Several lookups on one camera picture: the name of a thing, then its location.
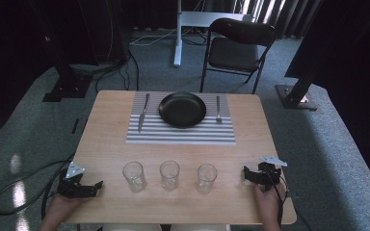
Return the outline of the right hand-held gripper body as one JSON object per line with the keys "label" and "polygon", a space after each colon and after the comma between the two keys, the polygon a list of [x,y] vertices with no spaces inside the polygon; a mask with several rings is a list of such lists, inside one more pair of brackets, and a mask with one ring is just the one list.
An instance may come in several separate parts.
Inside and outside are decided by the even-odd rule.
{"label": "right hand-held gripper body", "polygon": [[287,163],[278,157],[260,157],[261,163],[258,164],[258,172],[254,177],[256,184],[262,185],[265,190],[279,183],[281,168],[287,167]]}

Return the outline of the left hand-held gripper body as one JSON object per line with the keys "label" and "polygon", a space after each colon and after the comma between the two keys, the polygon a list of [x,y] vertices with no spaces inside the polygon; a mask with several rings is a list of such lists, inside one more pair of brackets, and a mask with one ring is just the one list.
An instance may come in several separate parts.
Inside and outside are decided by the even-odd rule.
{"label": "left hand-held gripper body", "polygon": [[85,169],[71,162],[60,173],[58,193],[67,198],[84,198],[92,196],[92,188],[80,184]]}

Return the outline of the person's left hand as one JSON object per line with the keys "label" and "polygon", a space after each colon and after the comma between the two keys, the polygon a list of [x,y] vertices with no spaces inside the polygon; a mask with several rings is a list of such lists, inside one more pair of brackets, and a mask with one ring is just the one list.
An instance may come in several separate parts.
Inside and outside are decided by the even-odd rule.
{"label": "person's left hand", "polygon": [[44,219],[54,223],[61,223],[66,220],[76,208],[88,201],[88,198],[67,198],[60,194],[56,194],[50,202]]}

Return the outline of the person's right hand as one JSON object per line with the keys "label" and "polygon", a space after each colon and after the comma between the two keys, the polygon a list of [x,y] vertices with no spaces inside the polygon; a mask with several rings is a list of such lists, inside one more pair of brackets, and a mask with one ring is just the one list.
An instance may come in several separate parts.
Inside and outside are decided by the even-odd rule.
{"label": "person's right hand", "polygon": [[285,195],[284,186],[282,184],[277,184],[274,189],[263,192],[257,184],[253,184],[252,190],[256,199],[256,208],[262,224],[278,224],[279,197],[281,195]]}

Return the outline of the clear drinking glass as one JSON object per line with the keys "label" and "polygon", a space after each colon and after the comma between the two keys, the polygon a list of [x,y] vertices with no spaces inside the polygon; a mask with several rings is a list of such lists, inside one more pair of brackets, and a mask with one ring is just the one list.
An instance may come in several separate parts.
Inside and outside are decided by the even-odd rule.
{"label": "clear drinking glass", "polygon": [[141,163],[127,163],[123,167],[122,174],[133,193],[139,193],[146,187],[144,168]]}
{"label": "clear drinking glass", "polygon": [[162,187],[167,191],[173,191],[179,184],[180,166],[175,161],[166,161],[160,166]]}
{"label": "clear drinking glass", "polygon": [[218,171],[213,165],[201,165],[198,168],[197,190],[203,194],[210,193],[217,176]]}

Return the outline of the silver fork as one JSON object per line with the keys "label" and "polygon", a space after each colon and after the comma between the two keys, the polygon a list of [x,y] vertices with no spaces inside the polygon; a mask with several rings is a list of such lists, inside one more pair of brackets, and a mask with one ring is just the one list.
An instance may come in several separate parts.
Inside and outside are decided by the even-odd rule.
{"label": "silver fork", "polygon": [[216,116],[216,122],[222,123],[222,117],[221,117],[221,97],[219,95],[216,96],[216,104],[217,104],[217,116]]}

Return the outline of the grey striped placemat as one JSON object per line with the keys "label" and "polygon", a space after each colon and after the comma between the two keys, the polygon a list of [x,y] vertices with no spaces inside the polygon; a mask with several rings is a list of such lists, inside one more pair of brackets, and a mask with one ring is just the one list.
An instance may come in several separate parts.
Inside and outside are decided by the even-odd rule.
{"label": "grey striped placemat", "polygon": [[[142,132],[138,132],[139,116],[145,105],[145,95],[149,93],[149,103]],[[232,118],[225,94],[196,93],[206,106],[206,116],[199,124],[178,128],[169,125],[159,115],[159,104],[169,92],[138,91],[135,93],[133,108],[129,120],[126,141],[128,143],[158,144],[209,144],[235,145]],[[221,97],[221,117],[223,122],[217,123],[216,96]]]}

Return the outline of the black metal stand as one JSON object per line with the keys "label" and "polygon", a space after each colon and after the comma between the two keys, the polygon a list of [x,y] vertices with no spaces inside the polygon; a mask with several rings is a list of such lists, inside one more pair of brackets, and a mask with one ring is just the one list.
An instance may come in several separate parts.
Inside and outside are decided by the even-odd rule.
{"label": "black metal stand", "polygon": [[277,93],[284,109],[309,110],[315,112],[318,107],[308,94],[315,75],[313,69],[317,63],[311,65],[304,76],[294,86],[276,85]]}
{"label": "black metal stand", "polygon": [[40,0],[26,0],[36,19],[37,31],[45,52],[54,65],[59,78],[52,91],[42,99],[43,102],[60,102],[64,98],[84,98],[87,94],[91,75],[76,74],[66,60],[65,52],[55,33],[55,30],[44,11]]}

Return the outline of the silver table knife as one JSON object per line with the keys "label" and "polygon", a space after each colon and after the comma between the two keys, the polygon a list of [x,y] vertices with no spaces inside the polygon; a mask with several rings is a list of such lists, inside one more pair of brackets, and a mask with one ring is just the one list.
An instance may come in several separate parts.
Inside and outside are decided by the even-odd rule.
{"label": "silver table knife", "polygon": [[149,98],[150,98],[150,94],[147,93],[145,95],[145,105],[144,105],[144,108],[142,110],[142,113],[139,116],[139,121],[138,121],[138,132],[139,133],[141,133],[142,132],[142,129],[143,129],[143,124],[144,124],[145,115],[146,115],[147,108],[148,108]]}

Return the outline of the black round plate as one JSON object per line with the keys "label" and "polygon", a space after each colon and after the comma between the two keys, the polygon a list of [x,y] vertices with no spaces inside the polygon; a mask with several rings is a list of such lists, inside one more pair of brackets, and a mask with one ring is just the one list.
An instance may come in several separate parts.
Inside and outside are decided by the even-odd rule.
{"label": "black round plate", "polygon": [[159,115],[169,125],[178,128],[192,127],[206,116],[206,106],[197,95],[185,91],[171,93],[159,104]]}

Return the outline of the black folding chair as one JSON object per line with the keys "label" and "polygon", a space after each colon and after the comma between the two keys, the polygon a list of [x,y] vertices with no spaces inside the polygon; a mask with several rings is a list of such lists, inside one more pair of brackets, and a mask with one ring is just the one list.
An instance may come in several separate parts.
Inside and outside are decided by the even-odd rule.
{"label": "black folding chair", "polygon": [[219,18],[207,32],[199,91],[203,92],[207,71],[247,76],[257,73],[251,93],[255,94],[267,54],[276,41],[272,25]]}

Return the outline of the white desk frame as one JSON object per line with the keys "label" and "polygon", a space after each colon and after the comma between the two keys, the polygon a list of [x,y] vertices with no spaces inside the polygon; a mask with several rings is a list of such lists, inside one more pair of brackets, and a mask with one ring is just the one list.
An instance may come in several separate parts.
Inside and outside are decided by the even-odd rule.
{"label": "white desk frame", "polygon": [[181,66],[182,58],[182,28],[183,27],[202,27],[207,28],[219,18],[232,18],[242,21],[253,21],[252,14],[241,13],[211,13],[211,12],[189,12],[182,10],[182,0],[177,0],[177,23],[176,23],[176,43],[173,56],[173,66]]}

